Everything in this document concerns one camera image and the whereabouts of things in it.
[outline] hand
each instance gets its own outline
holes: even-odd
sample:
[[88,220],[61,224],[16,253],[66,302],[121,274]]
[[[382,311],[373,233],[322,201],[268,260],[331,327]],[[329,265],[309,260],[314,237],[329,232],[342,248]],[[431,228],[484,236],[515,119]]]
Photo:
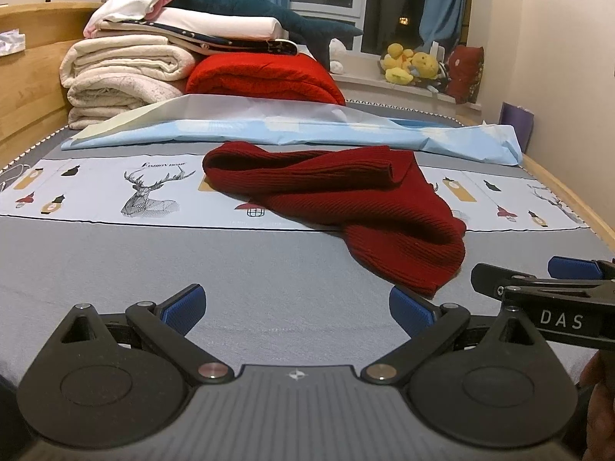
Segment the hand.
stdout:
[[615,461],[615,405],[605,375],[605,363],[596,352],[579,379],[581,386],[596,385],[587,408],[587,450],[582,461]]

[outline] blue gripper pad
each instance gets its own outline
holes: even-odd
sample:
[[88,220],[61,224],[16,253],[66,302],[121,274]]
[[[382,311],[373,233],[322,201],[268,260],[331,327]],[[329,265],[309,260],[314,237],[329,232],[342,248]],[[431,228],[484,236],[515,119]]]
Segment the blue gripper pad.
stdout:
[[391,289],[389,295],[391,316],[411,338],[435,323],[437,310],[438,308],[428,301],[419,302],[397,286]]
[[593,260],[554,256],[547,269],[553,279],[604,279],[604,273]]
[[193,284],[158,306],[159,317],[182,336],[188,334],[205,315],[207,297],[199,284]]

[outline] folded red quilt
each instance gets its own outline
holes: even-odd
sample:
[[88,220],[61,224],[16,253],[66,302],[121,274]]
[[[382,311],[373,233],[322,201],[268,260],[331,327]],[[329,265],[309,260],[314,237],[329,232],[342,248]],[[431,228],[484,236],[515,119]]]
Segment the folded red quilt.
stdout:
[[465,255],[465,224],[425,180],[410,150],[389,147],[270,153],[228,142],[203,160],[211,186],[281,215],[339,226],[351,254],[426,296]]
[[217,93],[345,106],[331,75],[313,58],[233,52],[212,55],[190,75],[186,93]]

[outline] bed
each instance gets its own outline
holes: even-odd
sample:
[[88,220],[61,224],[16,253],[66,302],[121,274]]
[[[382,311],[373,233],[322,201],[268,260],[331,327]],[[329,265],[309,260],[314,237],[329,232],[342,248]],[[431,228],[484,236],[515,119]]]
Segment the bed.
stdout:
[[[142,161],[145,157],[154,158],[151,161],[158,164],[177,156],[198,161],[219,145],[174,143],[60,150],[59,145],[70,133],[63,129],[68,109],[58,66],[67,49],[80,38],[94,9],[95,5],[82,3],[0,9],[0,29],[18,27],[27,37],[25,52],[0,58],[0,76],[11,78],[10,83],[5,81],[0,86],[0,167],[5,167],[0,181],[21,174],[20,165],[27,165],[25,177],[44,166],[72,177],[70,170],[83,175],[82,165],[87,166],[93,158],[104,164],[120,158]],[[463,119],[380,104],[349,101],[349,106],[393,118],[463,124]],[[456,302],[474,314],[496,314],[499,303],[475,293],[470,286],[470,271],[479,262],[547,277],[547,262],[554,255],[586,259],[613,256],[615,238],[608,226],[529,158],[524,161],[525,169],[427,153],[418,153],[417,161],[427,179],[428,174],[432,176],[434,187],[439,183],[438,192],[452,191],[447,182],[459,183],[447,174],[473,179],[476,186],[484,181],[488,191],[493,191],[489,185],[497,188],[499,182],[505,185],[513,181],[536,195],[537,206],[545,210],[536,213],[538,220],[530,216],[536,224],[532,230],[513,225],[491,231],[475,227],[467,232],[463,266],[438,291],[435,304]],[[191,178],[198,184],[201,177],[196,173]],[[10,185],[15,181],[19,179],[13,178]],[[130,192],[129,182],[125,185]],[[90,186],[96,186],[96,179],[90,180]],[[555,195],[543,189],[545,186]],[[21,188],[24,196],[26,190],[30,191]],[[0,201],[6,201],[5,193],[11,191],[2,192]],[[246,213],[242,223],[259,218],[259,212],[250,216],[249,206],[238,206],[236,212]],[[541,230],[540,220],[551,221],[544,215],[551,212],[558,223],[570,223]],[[3,214],[0,374],[13,383],[19,382],[75,303],[93,303],[100,313],[123,312],[138,300],[158,302],[191,283],[204,286],[207,315],[188,334],[189,339],[236,371],[244,363],[352,364],[361,369],[408,338],[389,313],[391,283],[356,263],[335,234],[299,226],[135,226],[106,219],[58,220],[53,215],[50,219],[26,219]],[[504,213],[499,218],[508,225],[513,222],[506,222]],[[559,343],[552,346],[576,380],[593,351]]]

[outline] metal screw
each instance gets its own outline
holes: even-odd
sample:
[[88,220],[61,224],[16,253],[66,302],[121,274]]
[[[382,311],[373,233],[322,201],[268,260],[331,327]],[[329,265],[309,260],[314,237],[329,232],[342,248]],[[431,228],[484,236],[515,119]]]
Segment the metal screw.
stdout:
[[199,374],[204,378],[216,379],[226,376],[229,368],[222,362],[208,362],[199,367]]
[[397,369],[388,364],[372,364],[365,372],[370,378],[377,380],[391,379],[397,375]]

